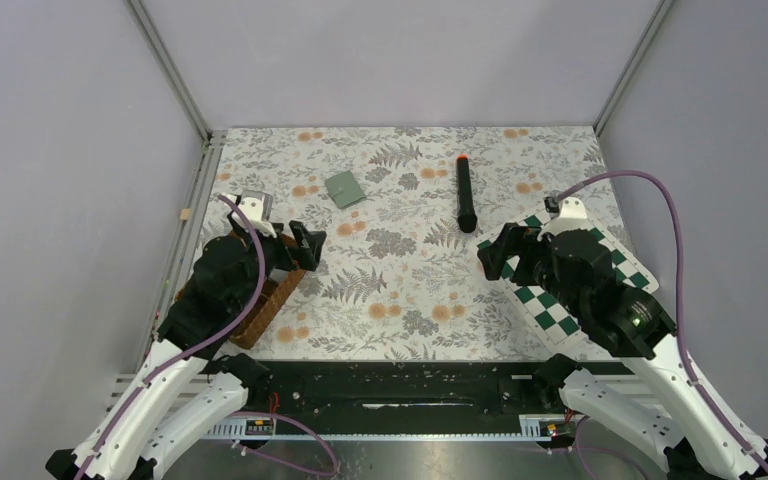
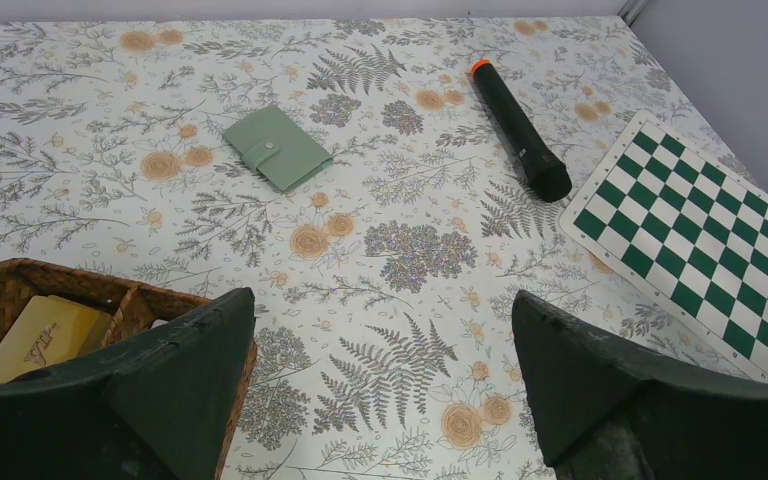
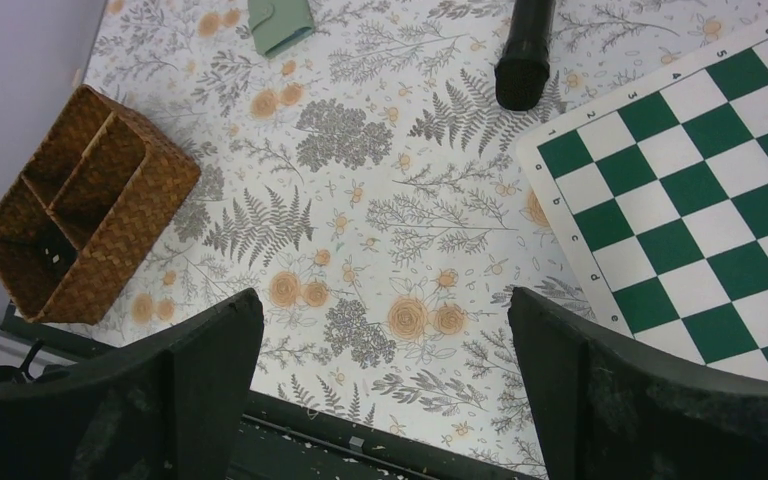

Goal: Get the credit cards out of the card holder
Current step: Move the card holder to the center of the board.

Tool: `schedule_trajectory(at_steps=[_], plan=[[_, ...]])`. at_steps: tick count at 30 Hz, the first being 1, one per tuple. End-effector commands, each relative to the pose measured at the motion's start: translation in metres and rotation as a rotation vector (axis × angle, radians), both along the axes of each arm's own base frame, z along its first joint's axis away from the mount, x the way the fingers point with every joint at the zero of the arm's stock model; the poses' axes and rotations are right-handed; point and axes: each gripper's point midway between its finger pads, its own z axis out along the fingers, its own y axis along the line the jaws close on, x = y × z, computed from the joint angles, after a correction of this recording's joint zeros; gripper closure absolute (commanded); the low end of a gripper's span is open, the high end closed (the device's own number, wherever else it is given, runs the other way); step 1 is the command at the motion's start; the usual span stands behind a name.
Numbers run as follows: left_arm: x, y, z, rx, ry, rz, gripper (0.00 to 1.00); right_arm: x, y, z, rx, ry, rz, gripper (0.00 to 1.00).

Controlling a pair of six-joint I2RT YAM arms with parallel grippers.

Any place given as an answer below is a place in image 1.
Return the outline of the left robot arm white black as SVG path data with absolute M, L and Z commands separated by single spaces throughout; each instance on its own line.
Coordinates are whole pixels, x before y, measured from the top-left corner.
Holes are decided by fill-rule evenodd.
M 55 479 L 158 479 L 224 417 L 270 397 L 268 369 L 247 354 L 219 357 L 267 291 L 270 274 L 317 269 L 327 234 L 292 221 L 289 233 L 235 222 L 209 240 L 158 329 L 136 377 L 99 426 L 45 464 Z

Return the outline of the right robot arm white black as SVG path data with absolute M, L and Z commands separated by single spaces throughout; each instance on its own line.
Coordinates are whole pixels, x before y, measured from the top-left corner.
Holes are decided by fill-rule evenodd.
M 539 287 L 574 318 L 589 340 L 654 394 L 656 412 L 628 400 L 571 358 L 556 354 L 533 386 L 535 402 L 582 413 L 634 444 L 670 479 L 768 478 L 768 439 L 743 423 L 711 388 L 679 342 L 675 321 L 641 288 L 616 278 L 613 254 L 588 230 L 557 235 L 507 223 L 478 247 L 485 276 Z

